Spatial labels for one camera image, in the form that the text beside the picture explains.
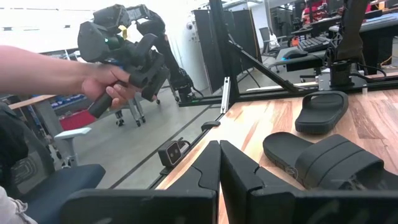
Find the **hand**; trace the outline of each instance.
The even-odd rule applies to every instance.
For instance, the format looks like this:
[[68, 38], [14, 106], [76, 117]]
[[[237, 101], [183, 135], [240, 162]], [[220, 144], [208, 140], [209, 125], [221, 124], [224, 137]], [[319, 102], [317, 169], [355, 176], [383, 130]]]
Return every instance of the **hand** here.
[[134, 98], [137, 88], [128, 84], [124, 87], [115, 84], [118, 80], [129, 81], [129, 74], [113, 65], [92, 65], [94, 71], [85, 78], [81, 84], [81, 90], [89, 99], [96, 100], [104, 91], [113, 98], [112, 109], [117, 109]]

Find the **wooden tabletop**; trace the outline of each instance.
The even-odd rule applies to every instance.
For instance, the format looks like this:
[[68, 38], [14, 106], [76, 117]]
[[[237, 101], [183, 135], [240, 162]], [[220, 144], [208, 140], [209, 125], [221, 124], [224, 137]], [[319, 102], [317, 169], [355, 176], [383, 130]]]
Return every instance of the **wooden tabletop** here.
[[[340, 134], [385, 162], [385, 169], [398, 174], [398, 90], [372, 91], [349, 96], [349, 108], [336, 127], [322, 136], [296, 132], [294, 121], [302, 109], [302, 98], [236, 103], [192, 149], [189, 155], [165, 178], [158, 189], [173, 184], [195, 161], [211, 140], [227, 140], [271, 173], [294, 185], [303, 187], [276, 167], [262, 148], [264, 138], [285, 131], [311, 142], [332, 134]], [[225, 204], [220, 193], [219, 223], [228, 223]]]
[[29, 100], [24, 100], [24, 101], [21, 101], [21, 102], [18, 102], [18, 103], [11, 104], [11, 105], [9, 105], [9, 107], [12, 110], [14, 110], [14, 109], [18, 109], [18, 108], [21, 108], [21, 107], [24, 107], [24, 106], [34, 105], [35, 103], [38, 103], [38, 102], [41, 102], [41, 101], [44, 101], [44, 100], [48, 100], [48, 99], [53, 98], [55, 96], [56, 95], [36, 96], [36, 97], [33, 97], [33, 98], [29, 99]]

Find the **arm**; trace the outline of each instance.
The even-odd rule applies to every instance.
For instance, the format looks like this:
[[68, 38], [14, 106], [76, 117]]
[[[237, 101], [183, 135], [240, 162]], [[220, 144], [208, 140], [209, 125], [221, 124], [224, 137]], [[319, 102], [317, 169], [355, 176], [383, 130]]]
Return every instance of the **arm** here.
[[103, 91], [114, 98], [113, 107], [134, 96], [132, 86], [107, 87], [129, 75], [112, 65], [95, 65], [52, 58], [10, 46], [0, 46], [0, 92], [31, 94], [85, 94], [95, 100]]

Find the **black backpack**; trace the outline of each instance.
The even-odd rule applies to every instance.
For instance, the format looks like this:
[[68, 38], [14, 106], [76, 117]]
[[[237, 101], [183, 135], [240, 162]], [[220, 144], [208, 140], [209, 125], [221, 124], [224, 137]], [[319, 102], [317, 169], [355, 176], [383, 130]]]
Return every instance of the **black backpack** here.
[[4, 188], [11, 183], [11, 167], [28, 155], [23, 125], [8, 105], [0, 103], [0, 186]]

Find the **keyboard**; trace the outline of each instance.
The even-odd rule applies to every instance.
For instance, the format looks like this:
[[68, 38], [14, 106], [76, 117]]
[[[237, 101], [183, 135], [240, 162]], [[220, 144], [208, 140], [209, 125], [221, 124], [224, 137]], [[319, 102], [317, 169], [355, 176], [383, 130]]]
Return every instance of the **keyboard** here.
[[326, 37], [314, 37], [311, 39], [303, 40], [298, 44], [300, 50], [308, 53], [326, 50], [328, 48], [330, 39]]

